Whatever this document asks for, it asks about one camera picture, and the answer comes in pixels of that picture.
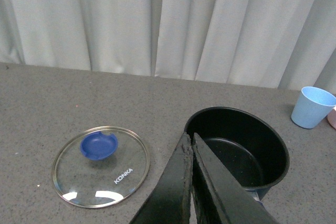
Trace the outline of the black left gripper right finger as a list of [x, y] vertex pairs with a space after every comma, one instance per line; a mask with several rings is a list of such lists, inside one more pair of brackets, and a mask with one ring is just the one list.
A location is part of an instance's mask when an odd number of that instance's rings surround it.
[[194, 134], [193, 188], [198, 223], [277, 223]]

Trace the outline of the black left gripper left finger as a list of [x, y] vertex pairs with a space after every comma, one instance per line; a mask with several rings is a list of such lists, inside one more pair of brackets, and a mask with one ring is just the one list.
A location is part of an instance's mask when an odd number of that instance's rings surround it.
[[183, 133], [156, 187], [131, 223], [189, 223], [192, 175], [192, 141]]

